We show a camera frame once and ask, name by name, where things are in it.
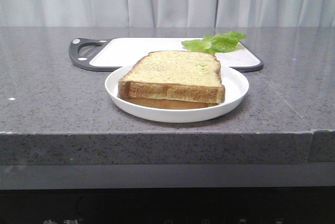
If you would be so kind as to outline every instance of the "gray speckled surface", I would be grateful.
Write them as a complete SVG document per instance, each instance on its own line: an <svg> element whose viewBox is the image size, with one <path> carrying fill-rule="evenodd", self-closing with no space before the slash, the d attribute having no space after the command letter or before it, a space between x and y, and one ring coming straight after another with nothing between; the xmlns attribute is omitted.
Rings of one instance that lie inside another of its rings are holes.
<svg viewBox="0 0 335 224"><path fill-rule="evenodd" d="M241 105L213 120L165 124L116 107L104 88L109 73L74 66L69 44L201 37L213 28L0 28L0 164L335 161L335 29L216 31L231 29L247 33L243 43L264 61L244 73L250 89Z"/></svg>

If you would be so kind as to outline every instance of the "white plate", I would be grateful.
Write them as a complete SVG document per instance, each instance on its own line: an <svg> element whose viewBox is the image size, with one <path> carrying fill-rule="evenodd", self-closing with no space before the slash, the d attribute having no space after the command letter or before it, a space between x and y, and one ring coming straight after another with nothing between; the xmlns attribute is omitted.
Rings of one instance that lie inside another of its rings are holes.
<svg viewBox="0 0 335 224"><path fill-rule="evenodd" d="M221 66L222 84L226 88L225 102L217 106L200 109L158 109L136 105L117 97L118 81L127 74L133 65L119 68L112 72L105 81L105 87L113 102L125 112L158 122L188 123L204 121L222 116L234 110L243 100L249 89L249 82L240 72L226 66Z"/></svg>

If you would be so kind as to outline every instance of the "lettuce leaf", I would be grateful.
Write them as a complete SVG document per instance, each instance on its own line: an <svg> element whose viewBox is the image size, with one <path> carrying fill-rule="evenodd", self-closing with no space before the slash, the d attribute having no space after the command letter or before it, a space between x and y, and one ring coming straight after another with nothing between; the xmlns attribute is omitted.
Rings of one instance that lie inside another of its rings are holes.
<svg viewBox="0 0 335 224"><path fill-rule="evenodd" d="M214 36L204 35L203 39L182 41L182 45L188 51L215 54L217 52L234 51L239 40L246 37L246 34L230 31L227 33L216 34Z"/></svg>

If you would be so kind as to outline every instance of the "toast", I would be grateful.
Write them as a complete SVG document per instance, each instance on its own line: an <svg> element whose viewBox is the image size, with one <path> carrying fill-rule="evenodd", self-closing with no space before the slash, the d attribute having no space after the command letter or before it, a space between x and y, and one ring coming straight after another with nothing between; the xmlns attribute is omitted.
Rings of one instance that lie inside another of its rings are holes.
<svg viewBox="0 0 335 224"><path fill-rule="evenodd" d="M155 51L140 59L118 82L118 97L164 109L193 109L225 100L221 65L214 55Z"/></svg>

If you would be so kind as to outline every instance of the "bread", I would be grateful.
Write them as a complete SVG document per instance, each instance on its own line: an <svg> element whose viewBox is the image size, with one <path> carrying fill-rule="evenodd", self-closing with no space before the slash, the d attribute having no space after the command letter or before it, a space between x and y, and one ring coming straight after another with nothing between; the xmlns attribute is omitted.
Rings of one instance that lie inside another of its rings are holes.
<svg viewBox="0 0 335 224"><path fill-rule="evenodd" d="M193 109L225 100L220 62L214 55L155 51L139 60L118 82L118 97L164 109Z"/></svg>

